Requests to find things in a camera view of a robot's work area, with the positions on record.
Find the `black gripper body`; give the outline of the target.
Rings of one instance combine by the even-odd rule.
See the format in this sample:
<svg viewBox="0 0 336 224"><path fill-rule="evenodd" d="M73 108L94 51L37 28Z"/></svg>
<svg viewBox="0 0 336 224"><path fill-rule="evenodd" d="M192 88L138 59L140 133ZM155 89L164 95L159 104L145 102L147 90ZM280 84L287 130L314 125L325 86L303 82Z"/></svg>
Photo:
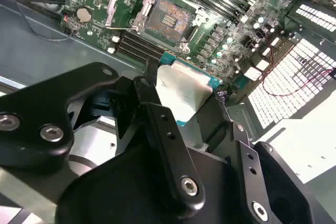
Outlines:
<svg viewBox="0 0 336 224"><path fill-rule="evenodd" d="M227 223L228 165L186 147L179 131L147 131L72 182L56 223Z"/></svg>

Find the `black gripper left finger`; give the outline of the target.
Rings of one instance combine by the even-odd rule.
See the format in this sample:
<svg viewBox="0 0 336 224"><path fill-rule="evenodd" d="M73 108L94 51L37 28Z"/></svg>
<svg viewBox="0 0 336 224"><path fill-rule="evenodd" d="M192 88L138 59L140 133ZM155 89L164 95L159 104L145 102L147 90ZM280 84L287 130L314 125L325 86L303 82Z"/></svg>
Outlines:
<svg viewBox="0 0 336 224"><path fill-rule="evenodd" d="M60 167L73 146L74 131L89 122L96 95L106 95L122 137L138 124L156 165L163 195L178 214L205 203L205 190L172 112L144 77L120 77L94 62L1 97L1 164Z"/></svg>

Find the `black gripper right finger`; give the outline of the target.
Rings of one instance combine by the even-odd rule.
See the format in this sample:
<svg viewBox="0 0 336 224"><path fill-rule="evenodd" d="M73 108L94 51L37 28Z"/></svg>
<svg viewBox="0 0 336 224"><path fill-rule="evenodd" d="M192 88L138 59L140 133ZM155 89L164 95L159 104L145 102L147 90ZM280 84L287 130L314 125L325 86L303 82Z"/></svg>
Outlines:
<svg viewBox="0 0 336 224"><path fill-rule="evenodd" d="M216 94L218 111L227 127L219 156L230 166L233 200L238 223L314 223L314 214L303 183L267 143L251 145L244 127L225 108L227 93Z"/></svg>

